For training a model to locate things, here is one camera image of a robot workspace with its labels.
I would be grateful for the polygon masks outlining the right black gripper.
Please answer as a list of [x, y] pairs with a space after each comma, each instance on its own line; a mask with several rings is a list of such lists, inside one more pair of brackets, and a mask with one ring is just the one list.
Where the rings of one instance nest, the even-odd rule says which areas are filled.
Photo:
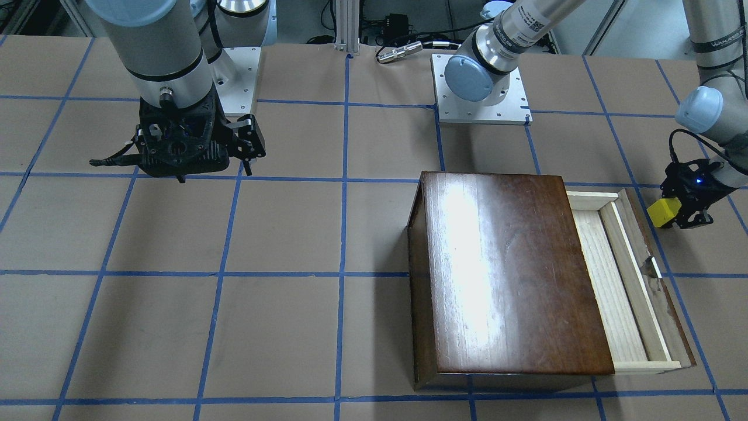
[[154, 178], [223, 171], [230, 157], [240, 160], [246, 176], [252, 176], [252, 163], [266, 156], [264, 136], [255, 116], [245, 114], [227, 125], [215, 96], [206, 96], [174, 116], [144, 99], [138, 111], [143, 131], [136, 144], [138, 166]]

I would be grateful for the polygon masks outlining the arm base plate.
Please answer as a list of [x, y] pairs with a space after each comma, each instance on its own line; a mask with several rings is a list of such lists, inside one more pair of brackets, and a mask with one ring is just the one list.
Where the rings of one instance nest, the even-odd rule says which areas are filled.
[[434, 91], [439, 122], [481, 123], [481, 125], [524, 125], [532, 122], [531, 109], [518, 68], [494, 86], [491, 95], [479, 102], [459, 98], [448, 87], [444, 70], [447, 55], [432, 55]]
[[227, 48], [211, 63], [225, 115], [254, 113], [261, 53], [259, 46]]

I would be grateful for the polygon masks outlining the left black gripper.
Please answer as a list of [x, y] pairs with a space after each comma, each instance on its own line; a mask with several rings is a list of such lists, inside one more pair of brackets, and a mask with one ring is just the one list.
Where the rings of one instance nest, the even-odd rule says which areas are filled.
[[663, 199], [678, 199], [681, 203], [675, 218], [679, 229], [713, 224], [709, 208], [728, 194], [728, 186], [714, 177], [721, 168], [722, 164], [708, 159], [671, 162], [666, 166], [666, 178], [660, 189]]

